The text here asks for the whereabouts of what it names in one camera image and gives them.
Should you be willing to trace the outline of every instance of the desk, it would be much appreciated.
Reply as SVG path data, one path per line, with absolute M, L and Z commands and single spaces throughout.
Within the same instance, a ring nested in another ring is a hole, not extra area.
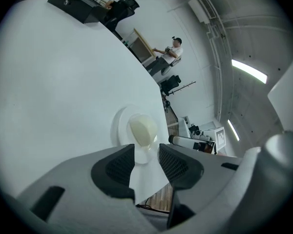
M 122 42 L 124 44 L 126 43 L 127 48 L 131 48 L 142 65 L 156 58 L 156 55 L 152 51 L 152 48 L 148 42 L 135 28 L 127 37 L 123 39 Z
M 168 131 L 158 85 L 101 23 L 82 24 L 47 0 L 14 5 L 0 27 L 0 186 L 16 197 L 70 158 L 115 146 L 128 104 Z M 156 159 L 130 178 L 136 203 L 168 184 Z

